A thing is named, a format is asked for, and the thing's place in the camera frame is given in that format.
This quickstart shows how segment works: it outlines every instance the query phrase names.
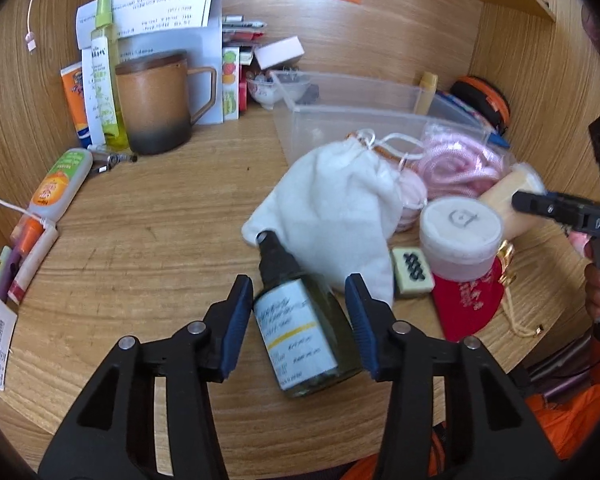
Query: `bottle label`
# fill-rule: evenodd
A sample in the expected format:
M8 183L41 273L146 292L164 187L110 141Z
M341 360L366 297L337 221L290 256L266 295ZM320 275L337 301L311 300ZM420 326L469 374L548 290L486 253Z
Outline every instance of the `bottle label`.
M264 294L254 304L253 313L283 390L338 365L302 280Z
M102 131L106 136L117 137L120 131L116 121L116 107L113 102L109 40L105 36L91 40L91 60L93 62L93 80L96 87L96 99L98 100Z
M46 174L31 201L36 205L52 205L60 200L85 156L83 152L63 153Z

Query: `wooden wall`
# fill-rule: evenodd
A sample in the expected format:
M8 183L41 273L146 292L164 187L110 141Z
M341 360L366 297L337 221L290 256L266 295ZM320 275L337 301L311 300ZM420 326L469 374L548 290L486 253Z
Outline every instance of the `wooden wall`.
M266 22L267 39L298 35L305 70L413 84L425 71L449 86L469 68L478 0L222 0L225 14Z
M548 189L600 200L588 125L600 115L600 55L582 29L580 0L547 0L556 23L485 4L471 72L509 98L507 138ZM584 307L566 311L529 356L538 360L589 327Z
M38 48L24 41L29 0L8 0L0 10L0 197L26 206L51 165L77 137L60 69L80 60L75 9L90 0L34 0L32 30ZM18 214L0 206L0 250Z

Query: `brown mug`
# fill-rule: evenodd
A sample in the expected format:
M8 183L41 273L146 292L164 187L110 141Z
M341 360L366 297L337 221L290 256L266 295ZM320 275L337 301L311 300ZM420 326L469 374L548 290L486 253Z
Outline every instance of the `brown mug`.
M209 101L193 115L189 111L187 77L211 74ZM116 66L120 108L130 148L155 155L191 138L191 126L216 103L218 74L211 66L187 67L184 50L153 54Z

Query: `green spray bottle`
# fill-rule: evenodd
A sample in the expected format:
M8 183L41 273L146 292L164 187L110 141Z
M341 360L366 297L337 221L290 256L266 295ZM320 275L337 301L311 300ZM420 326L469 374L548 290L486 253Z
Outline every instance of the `green spray bottle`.
M116 83L116 65L120 63L118 30L113 23L111 0L98 0L96 29L91 33L91 59L105 142L114 150L126 150L129 141Z

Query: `black spray nozzle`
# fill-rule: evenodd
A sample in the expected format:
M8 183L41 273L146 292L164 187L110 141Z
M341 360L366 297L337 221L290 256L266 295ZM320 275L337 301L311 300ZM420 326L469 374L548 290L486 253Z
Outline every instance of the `black spray nozzle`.
M286 251L274 231L262 231L256 237L260 248L260 277L267 288L281 278L301 272L294 256Z

